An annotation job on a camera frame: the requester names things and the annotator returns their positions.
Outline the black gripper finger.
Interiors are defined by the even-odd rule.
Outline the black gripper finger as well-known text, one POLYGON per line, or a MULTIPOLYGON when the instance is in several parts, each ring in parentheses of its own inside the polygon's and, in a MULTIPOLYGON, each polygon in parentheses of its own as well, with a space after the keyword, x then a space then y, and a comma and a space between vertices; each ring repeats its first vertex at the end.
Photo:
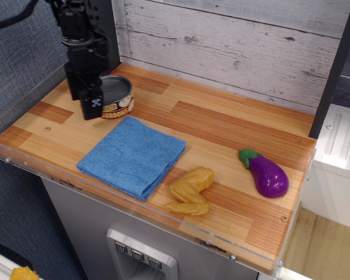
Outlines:
POLYGON ((104 99, 100 86, 81 88, 79 100, 85 120, 92 120, 102 116, 104 99))

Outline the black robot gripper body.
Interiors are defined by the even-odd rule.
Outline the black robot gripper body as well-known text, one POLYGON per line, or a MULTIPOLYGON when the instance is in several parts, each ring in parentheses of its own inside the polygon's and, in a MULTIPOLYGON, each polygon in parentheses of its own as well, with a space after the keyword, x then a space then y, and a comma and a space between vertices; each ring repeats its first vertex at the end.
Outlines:
POLYGON ((79 100, 80 92, 96 90, 101 85, 100 75, 109 67, 109 45, 106 39, 93 39, 89 44, 67 48, 66 77, 72 99, 79 100))

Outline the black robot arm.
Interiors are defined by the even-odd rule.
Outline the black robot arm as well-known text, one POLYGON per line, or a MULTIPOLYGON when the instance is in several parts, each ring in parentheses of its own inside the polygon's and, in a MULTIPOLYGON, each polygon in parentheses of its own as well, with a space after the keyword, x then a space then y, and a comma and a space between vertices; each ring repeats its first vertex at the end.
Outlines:
POLYGON ((79 100, 85 120, 102 116, 101 74, 109 67, 109 42, 90 24, 84 1, 50 1, 62 43, 67 47, 64 65, 73 100, 79 100))

